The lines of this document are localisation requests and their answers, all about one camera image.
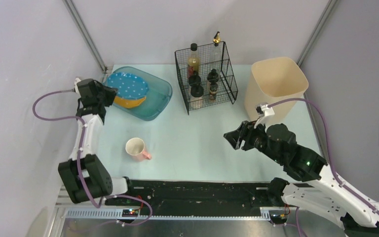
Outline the yellow polka dot plate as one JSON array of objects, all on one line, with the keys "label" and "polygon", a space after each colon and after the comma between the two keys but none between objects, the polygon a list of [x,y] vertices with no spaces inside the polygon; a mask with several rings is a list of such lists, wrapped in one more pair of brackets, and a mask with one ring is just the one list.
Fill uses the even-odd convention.
[{"label": "yellow polka dot plate", "polygon": [[132,109],[140,106],[146,100],[146,96],[140,99],[131,99],[131,98],[121,98],[116,96],[114,98],[114,104],[126,109]]}]

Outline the blue polka dot plate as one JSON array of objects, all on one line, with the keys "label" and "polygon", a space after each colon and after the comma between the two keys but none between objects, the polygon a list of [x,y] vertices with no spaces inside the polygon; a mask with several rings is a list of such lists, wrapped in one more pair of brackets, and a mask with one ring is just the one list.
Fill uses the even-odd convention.
[{"label": "blue polka dot plate", "polygon": [[116,88],[116,96],[126,100],[138,100],[149,92],[148,83],[132,73],[113,73],[107,78],[107,86]]}]

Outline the white-bead shaker jar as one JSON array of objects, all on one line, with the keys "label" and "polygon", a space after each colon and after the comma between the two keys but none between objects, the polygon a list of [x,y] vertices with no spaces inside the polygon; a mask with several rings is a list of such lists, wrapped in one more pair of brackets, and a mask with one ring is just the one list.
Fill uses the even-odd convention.
[{"label": "white-bead shaker jar", "polygon": [[199,76],[198,71],[193,71],[193,74],[188,78],[188,83],[190,87],[201,85],[201,77]]},{"label": "white-bead shaker jar", "polygon": [[195,85],[190,90],[190,107],[192,109],[199,109],[203,104],[204,89],[201,85]]}]

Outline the small spice jar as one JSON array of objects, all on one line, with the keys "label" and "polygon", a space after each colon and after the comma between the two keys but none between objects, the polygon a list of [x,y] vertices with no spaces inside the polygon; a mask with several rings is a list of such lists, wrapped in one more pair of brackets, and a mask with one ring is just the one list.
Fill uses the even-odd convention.
[{"label": "small spice jar", "polygon": [[209,87],[209,100],[211,102],[215,102],[216,101],[217,91],[218,91],[218,84],[216,82],[210,83],[210,87]]}]

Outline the pink white mug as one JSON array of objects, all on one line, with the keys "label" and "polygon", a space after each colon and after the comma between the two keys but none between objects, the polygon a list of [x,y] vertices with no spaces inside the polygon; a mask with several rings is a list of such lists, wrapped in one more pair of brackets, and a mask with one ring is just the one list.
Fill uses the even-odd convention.
[{"label": "pink white mug", "polygon": [[144,141],[138,137],[131,138],[126,142],[125,151],[136,161],[152,159],[151,154],[147,151]]}]

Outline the white powder dispenser bottle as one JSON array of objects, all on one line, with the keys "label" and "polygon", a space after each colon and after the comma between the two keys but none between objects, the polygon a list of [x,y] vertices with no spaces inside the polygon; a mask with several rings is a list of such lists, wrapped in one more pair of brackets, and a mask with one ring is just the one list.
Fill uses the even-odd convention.
[{"label": "white powder dispenser bottle", "polygon": [[207,81],[209,84],[217,83],[219,81],[219,79],[220,79],[220,75],[216,69],[212,69],[207,76]]}]

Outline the brown sauce bottle black cap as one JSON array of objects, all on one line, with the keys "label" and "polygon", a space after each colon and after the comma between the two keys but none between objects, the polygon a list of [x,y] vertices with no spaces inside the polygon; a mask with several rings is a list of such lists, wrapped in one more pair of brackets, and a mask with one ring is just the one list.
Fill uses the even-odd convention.
[{"label": "brown sauce bottle black cap", "polygon": [[191,77],[195,75],[195,73],[199,72],[200,58],[198,55],[198,45],[196,43],[192,43],[190,45],[190,55],[187,59],[187,77]]}]

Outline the gold spout glass bottle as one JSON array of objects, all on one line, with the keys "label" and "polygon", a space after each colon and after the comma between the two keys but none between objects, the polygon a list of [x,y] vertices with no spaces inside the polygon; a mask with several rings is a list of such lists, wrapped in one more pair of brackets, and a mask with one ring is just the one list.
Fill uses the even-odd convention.
[{"label": "gold spout glass bottle", "polygon": [[211,69],[215,69],[216,71],[219,71],[220,64],[221,64],[221,53],[222,50],[220,48],[220,31],[217,31],[215,36],[213,37],[213,46],[210,53],[210,62],[211,62]]}]

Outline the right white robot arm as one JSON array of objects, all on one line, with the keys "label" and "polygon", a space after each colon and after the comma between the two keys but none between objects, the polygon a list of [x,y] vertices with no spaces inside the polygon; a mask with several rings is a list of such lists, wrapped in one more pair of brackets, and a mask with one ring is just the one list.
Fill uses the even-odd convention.
[{"label": "right white robot arm", "polygon": [[343,229],[347,237],[379,237],[379,202],[352,187],[314,150],[299,145],[284,124],[266,127],[243,121],[224,138],[235,149],[256,149],[282,166],[296,181],[317,189],[324,197],[295,191],[294,185],[275,178],[268,192],[277,201],[304,208]]}]

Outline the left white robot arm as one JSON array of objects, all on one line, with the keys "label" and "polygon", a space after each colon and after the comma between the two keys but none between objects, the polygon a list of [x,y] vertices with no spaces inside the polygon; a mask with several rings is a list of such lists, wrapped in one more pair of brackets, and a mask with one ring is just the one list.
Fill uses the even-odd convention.
[{"label": "left white robot arm", "polygon": [[113,104],[117,89],[94,79],[76,78],[74,90],[80,95],[75,115],[78,132],[72,153],[58,165],[58,173],[72,203],[90,201],[99,206],[96,198],[127,191],[127,180],[113,181],[97,156],[106,108]]}]

